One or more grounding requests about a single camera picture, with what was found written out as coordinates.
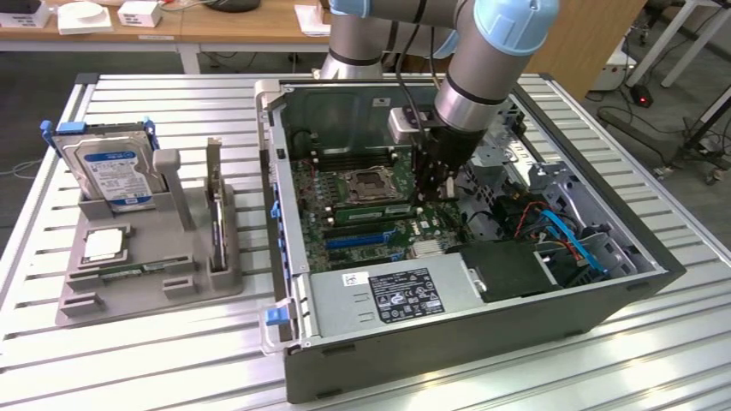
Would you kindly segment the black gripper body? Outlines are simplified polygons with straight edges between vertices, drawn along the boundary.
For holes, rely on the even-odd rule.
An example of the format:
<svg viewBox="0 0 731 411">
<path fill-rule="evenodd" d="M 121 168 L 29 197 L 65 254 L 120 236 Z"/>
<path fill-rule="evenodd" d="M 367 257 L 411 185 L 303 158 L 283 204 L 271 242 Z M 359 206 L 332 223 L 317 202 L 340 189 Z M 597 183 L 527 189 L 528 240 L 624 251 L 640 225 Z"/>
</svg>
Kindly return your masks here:
<svg viewBox="0 0 731 411">
<path fill-rule="evenodd" d="M 427 167 L 457 170 L 472 157 L 485 133 L 485 130 L 465 132 L 451 126 L 431 127 L 425 140 Z"/>
</svg>

